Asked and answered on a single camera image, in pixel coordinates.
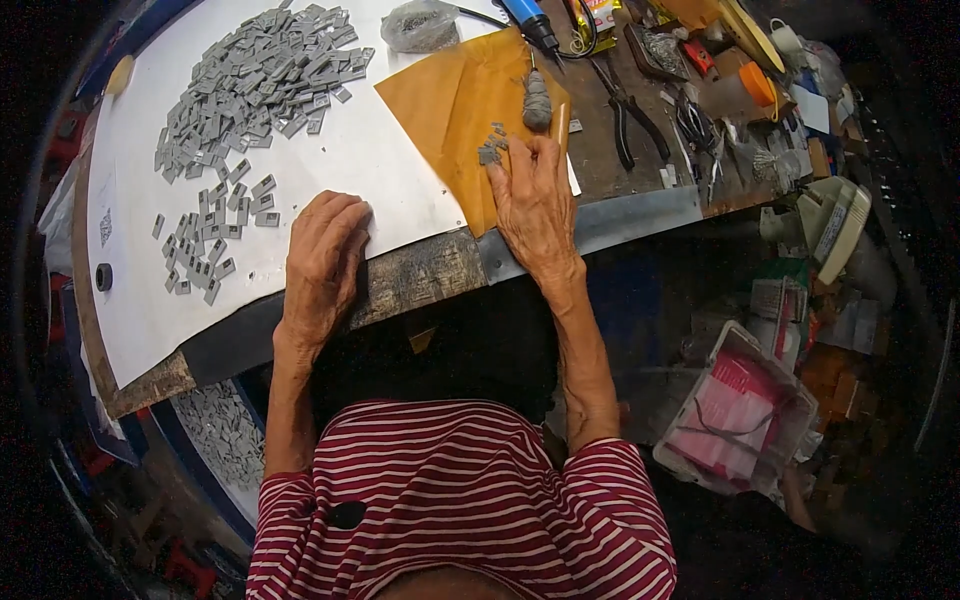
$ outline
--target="wooden table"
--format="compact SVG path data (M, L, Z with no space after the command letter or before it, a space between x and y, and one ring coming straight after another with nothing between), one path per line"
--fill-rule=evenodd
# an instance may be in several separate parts
M561 0L546 0L542 7L566 45L564 29L569 22ZM617 12L617 18L629 18ZM619 21L622 31L625 21ZM681 184L691 184L683 155L670 119L667 104L659 96L665 85L651 80L636 68L627 44L621 39L612 50L612 64L627 93L636 96L640 107L663 132L671 150ZM636 123L628 125L628 139L636 168L623 169L613 145L613 113L607 106L608 93L590 65L583 60L567 61L566 73L546 66L564 85L572 99L572 117L583 124L583 131L570 136L569 155L583 189L579 204L662 189L659 169L663 166L647 133ZM93 378L108 412L120 417L198 385L231 377L272 359L271 334L282 314L283 294L258 300L227 319L213 325L187 342L159 365L118 390L107 359L90 282L86 248L86 208L92 135L95 135L97 111L87 120L85 150L79 160L74 203L73 255L76 298L81 328ZM749 189L736 176L736 165L728 157L723 162L722 181L718 181L713 204L703 209L709 218L772 200L769 186ZM752 181L750 174L743 174ZM369 297L352 315L349 326L357 328L438 302L488 285L480 252L468 228L436 235L368 261ZM225 362L225 352L212 348L235 348Z

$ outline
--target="pliers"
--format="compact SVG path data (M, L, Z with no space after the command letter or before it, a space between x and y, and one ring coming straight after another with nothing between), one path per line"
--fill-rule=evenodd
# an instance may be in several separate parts
M631 171L636 166L634 157L630 154L630 146L627 144L628 112L650 135L654 145L657 147L657 152L660 153L660 158L662 158L664 162L669 160L670 148L666 145L666 139L664 139L663 133L654 125L654 122L650 120L647 113L643 112L643 110L636 105L636 98L628 96L627 92L624 91L623 86L619 83L619 78L616 77L616 72L613 70L613 65L610 64L610 57L606 57L610 74L597 64L596 59L589 58L588 60L593 66L593 70L596 71L600 77L600 81L603 82L607 93L610 94L610 108L613 109L614 142L616 143L616 153L620 156L620 164L623 165L623 168Z

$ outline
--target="white cup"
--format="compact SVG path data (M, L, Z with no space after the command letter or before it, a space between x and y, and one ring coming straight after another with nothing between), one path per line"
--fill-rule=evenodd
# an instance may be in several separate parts
M800 38L794 33L792 27L783 22L783 19L770 19L770 41L785 55L799 54L804 50Z

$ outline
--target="brown paper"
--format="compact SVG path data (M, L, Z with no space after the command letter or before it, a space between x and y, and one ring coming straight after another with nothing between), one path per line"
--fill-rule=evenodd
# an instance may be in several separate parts
M496 206L477 148L503 123L524 140L523 79L530 72L530 47L519 31L466 41L420 60L376 85L376 91L414 145L446 184L467 217L474 237L496 225ZM550 136L566 155L570 96L541 69L553 105ZM500 155L510 171L506 150Z

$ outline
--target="workbench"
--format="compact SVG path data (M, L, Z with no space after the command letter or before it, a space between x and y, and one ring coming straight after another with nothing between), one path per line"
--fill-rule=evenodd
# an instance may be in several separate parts
M551 21L558 24L555 29L562 44L566 45L568 32L564 29L569 20L561 0L544 0L542 7ZM617 31L620 32L625 22L622 19L629 17L625 11L616 13ZM680 187L663 190L659 173L663 161L647 133L633 121L628 124L628 139L636 168L629 173L624 170L613 144L613 112L607 106L607 90L586 61L567 61L563 74L553 65L542 67L550 69L569 92L572 118L579 119L583 125L581 132L570 135L568 153L582 188L582 194L577 198L581 218L590 211L592 235L603 234L607 227L616 228L613 243L625 242L773 200L769 184L754 184L747 173L741 174L748 182L744 187L728 154L723 161L726 176L717 182L710 206L687 201L684 206L673 205L679 204L680 200L673 199L682 194L670 193L684 190L684 186L692 185L692 180L665 110L669 106L660 97L660 92L666 89L665 84L639 72L622 40L610 52L612 65L627 93L636 96L638 105L663 132ZM227 379L272 360L272 334L282 315L283 293L257 300L195 335L160 364L123 390L118 390L100 334L87 266L87 188L96 123L95 110L86 122L78 156L80 169L72 239L74 279L92 376L108 412L117 418L173 394ZM660 208L644 212L645 206L652 201ZM666 212L662 210L664 206L668 208ZM631 217L626 225L625 214ZM582 253L601 248L578 246ZM382 321L522 273L517 267L509 269L509 265L504 264L511 261L509 253L504 255L504 252L505 246L495 230L475 240L469 229L463 227L372 258L366 264L369 292L352 313L349 327L355 329ZM230 351L219 351L223 348L230 348Z

